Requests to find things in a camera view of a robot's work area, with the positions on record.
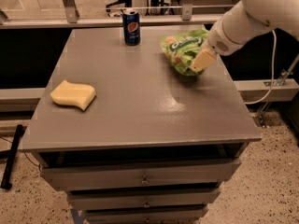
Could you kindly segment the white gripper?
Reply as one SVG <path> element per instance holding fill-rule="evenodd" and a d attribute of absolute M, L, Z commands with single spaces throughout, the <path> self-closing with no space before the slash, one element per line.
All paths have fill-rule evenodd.
<path fill-rule="evenodd" d="M 201 49 L 189 68 L 199 73 L 216 61 L 217 53 L 228 56 L 241 49 L 246 43 L 245 25 L 245 16 L 224 14 L 209 31 L 206 42 L 212 50 Z"/>

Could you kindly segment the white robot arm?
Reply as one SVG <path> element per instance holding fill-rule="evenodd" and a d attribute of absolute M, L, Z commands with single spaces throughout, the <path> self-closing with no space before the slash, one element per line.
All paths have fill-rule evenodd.
<path fill-rule="evenodd" d="M 189 68 L 198 73 L 251 39 L 280 29 L 299 37 L 299 0 L 240 0 L 217 20 Z"/>

